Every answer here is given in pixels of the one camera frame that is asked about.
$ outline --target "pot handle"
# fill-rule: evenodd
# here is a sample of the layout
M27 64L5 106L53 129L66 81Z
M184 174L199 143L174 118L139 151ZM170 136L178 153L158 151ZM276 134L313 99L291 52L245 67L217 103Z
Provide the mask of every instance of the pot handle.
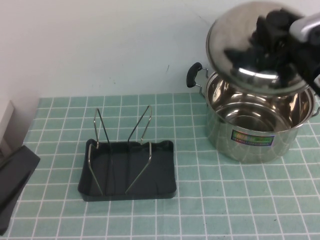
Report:
M312 114L312 118L317 116L320 113L320 106L318 107L318 109L316 110L316 112L314 114Z
M203 95L203 93L202 93L202 86L196 83L196 76L197 76L198 72L201 71L202 69L205 70L205 76L206 76L206 78L208 79L208 78L209 78L209 77L208 77L208 72L209 72L209 70L208 70L207 68L205 68L205 67L202 67L202 64L201 64L200 62L196 62L195 64L193 64L193 65L190 67L190 69L189 69L189 71L188 71L188 73L187 73L187 75L186 75L186 80L185 80L185 82L186 82L186 86L187 86L188 88L193 88L194 86L199 87L199 88L200 88L199 93L200 93L203 97L205 97L205 96Z

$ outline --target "sticker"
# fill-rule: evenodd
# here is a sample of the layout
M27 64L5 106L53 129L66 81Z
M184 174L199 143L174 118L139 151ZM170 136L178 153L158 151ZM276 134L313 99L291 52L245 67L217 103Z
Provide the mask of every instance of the sticker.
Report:
M271 146L275 136L253 136L232 130L231 140L250 146Z

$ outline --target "white wall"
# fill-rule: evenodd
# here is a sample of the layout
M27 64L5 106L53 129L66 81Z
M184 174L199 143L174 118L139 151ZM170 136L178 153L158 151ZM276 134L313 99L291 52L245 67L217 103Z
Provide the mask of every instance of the white wall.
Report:
M0 0L0 95L22 143L38 97L187 92L214 20L245 0ZM320 1L282 0L312 14Z

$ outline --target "green tiled surface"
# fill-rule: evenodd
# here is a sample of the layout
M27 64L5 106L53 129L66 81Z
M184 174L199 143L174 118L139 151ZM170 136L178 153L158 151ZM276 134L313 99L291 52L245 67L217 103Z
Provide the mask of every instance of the green tiled surface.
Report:
M176 196L84 202L77 187L86 141L96 137L96 107L109 138L123 141L147 105L152 120L145 139L174 141ZM24 141L41 161L0 239L319 239L319 118L301 128L283 158L240 164L209 143L205 114L197 93L41 99ZM99 137L106 140L102 128Z

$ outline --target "pot lid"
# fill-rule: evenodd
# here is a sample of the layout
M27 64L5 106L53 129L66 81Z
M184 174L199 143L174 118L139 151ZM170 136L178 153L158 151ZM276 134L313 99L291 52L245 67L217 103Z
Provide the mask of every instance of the pot lid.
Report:
M308 84L284 54L290 25L300 18L296 10L275 2L232 8L207 35L212 67L229 83L254 94L283 96L305 90Z

